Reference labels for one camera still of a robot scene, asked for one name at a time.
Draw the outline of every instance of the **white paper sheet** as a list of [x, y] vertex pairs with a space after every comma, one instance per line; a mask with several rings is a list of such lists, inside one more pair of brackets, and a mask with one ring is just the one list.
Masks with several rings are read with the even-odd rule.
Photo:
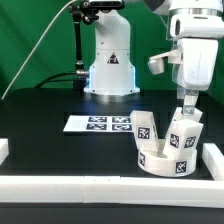
[[130, 117], [70, 116], [64, 132], [132, 132]]

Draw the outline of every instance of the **green backdrop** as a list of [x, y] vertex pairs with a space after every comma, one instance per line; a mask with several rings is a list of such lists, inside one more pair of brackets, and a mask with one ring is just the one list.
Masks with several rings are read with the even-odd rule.
[[[1, 0], [0, 2], [0, 94], [4, 92], [20, 66], [37, 43], [56, 13], [68, 0]], [[142, 89], [175, 89], [171, 81], [172, 66], [153, 76], [147, 66], [152, 55], [169, 51], [166, 30], [160, 18], [148, 11], [143, 3], [127, 4], [120, 14], [132, 27], [131, 62], [136, 67], [136, 85]], [[94, 25], [82, 24], [82, 47], [86, 69], [94, 61]], [[208, 93], [224, 104], [224, 45], [220, 41], [214, 78]], [[56, 21], [11, 91], [34, 87], [48, 76], [72, 71], [75, 64], [73, 23], [68, 10]], [[46, 87], [71, 88], [71, 83]]]

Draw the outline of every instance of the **warning label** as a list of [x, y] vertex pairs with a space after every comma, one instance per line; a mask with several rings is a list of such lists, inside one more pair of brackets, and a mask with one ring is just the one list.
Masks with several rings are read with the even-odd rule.
[[117, 57], [114, 53], [110, 56], [110, 59], [107, 61], [107, 64], [119, 64]]

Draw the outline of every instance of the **black table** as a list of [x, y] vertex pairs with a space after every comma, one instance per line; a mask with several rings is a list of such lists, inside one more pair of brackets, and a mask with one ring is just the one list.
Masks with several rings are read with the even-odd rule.
[[[0, 103], [0, 137], [9, 139], [10, 155], [0, 175], [103, 175], [155, 178], [137, 165], [133, 133], [74, 133], [63, 128], [69, 115], [129, 116], [153, 111], [164, 138], [176, 108], [175, 91], [145, 91], [126, 103], [102, 103], [70, 89], [21, 89]], [[224, 150], [224, 106], [201, 94], [197, 108], [204, 124], [197, 170], [189, 179], [212, 180], [201, 159], [202, 144]], [[223, 223], [222, 209], [119, 204], [0, 204], [2, 223]]]

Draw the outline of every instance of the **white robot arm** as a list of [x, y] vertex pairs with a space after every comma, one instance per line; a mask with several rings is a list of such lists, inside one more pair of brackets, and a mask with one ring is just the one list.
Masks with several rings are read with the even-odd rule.
[[173, 63], [173, 81], [183, 114], [193, 115], [199, 91], [209, 88], [218, 51], [217, 39], [224, 36], [222, 0], [145, 0], [154, 13], [169, 15], [167, 39], [173, 49], [149, 59], [153, 74], [164, 71], [163, 57]]

